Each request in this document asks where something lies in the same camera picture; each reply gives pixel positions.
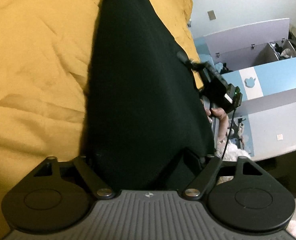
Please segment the person right hand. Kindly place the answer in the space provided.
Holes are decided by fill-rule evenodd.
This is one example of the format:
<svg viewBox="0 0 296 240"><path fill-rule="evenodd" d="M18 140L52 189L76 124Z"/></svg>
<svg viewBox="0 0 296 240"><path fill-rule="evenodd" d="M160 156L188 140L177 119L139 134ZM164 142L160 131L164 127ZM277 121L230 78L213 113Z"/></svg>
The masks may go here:
<svg viewBox="0 0 296 240"><path fill-rule="evenodd" d="M220 107L215 106L209 108L210 104L208 104L208 101L204 101L201 99L201 103L204 107L209 122L212 123L213 118L215 118L217 120L217 123L219 124L216 136L217 146L224 144L227 141L226 133L229 126L229 118L227 113L224 111L224 109Z"/></svg>

